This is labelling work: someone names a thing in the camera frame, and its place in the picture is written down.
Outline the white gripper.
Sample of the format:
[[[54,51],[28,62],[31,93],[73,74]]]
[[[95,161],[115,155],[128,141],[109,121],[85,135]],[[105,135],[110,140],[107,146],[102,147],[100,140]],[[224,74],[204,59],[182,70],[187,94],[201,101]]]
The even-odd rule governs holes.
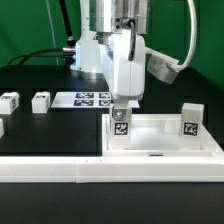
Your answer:
[[[108,45],[100,46],[102,71],[115,99],[112,117],[125,121],[131,116],[128,100],[140,100],[145,88],[145,41],[136,36],[134,59],[128,60],[131,31],[112,34]]]

